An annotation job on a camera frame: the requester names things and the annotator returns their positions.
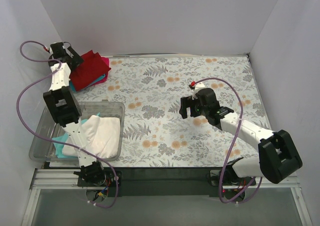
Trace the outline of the dark red t shirt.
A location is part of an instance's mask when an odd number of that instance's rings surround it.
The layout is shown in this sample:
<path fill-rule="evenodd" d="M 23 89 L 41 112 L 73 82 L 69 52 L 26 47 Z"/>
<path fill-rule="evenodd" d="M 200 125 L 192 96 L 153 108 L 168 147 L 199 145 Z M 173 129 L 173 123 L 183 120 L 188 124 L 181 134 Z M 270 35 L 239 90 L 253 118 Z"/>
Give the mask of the dark red t shirt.
<path fill-rule="evenodd" d="M 99 59 L 102 56 L 99 53 L 94 53 L 91 50 L 83 54 L 81 57 L 84 59 L 84 62 L 80 64 L 73 72 L 71 72 L 70 77 L 72 74 L 94 74 L 95 59 Z"/>

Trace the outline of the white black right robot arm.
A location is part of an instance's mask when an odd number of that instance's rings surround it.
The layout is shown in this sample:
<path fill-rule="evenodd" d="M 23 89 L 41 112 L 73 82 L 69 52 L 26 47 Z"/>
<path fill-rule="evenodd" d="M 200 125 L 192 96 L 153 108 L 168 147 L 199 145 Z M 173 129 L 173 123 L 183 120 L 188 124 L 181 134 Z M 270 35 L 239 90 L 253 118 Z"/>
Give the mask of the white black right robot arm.
<path fill-rule="evenodd" d="M 227 175 L 264 177 L 278 184 L 303 165 L 287 131 L 275 132 L 241 119 L 234 110 L 222 107 L 210 88 L 198 89 L 193 95 L 182 97 L 179 113 L 183 119 L 204 116 L 210 125 L 236 136 L 258 152 L 254 158 L 241 157 L 227 162 L 224 169 Z"/>

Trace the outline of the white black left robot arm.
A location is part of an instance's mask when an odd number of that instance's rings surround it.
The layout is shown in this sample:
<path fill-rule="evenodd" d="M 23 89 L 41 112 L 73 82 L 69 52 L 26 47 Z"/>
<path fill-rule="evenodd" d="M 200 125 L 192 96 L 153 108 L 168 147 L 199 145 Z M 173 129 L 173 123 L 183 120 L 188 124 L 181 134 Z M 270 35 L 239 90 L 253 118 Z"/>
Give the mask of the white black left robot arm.
<path fill-rule="evenodd" d="M 76 152 L 80 171 L 74 174 L 86 183 L 100 186 L 107 177 L 101 163 L 87 154 L 89 143 L 82 127 L 82 111 L 70 88 L 71 72 L 84 61 L 72 47 L 66 48 L 63 42 L 51 44 L 48 51 L 52 77 L 49 90 L 43 93 L 44 101 L 54 122 L 68 134 L 70 143 L 66 145 Z"/>

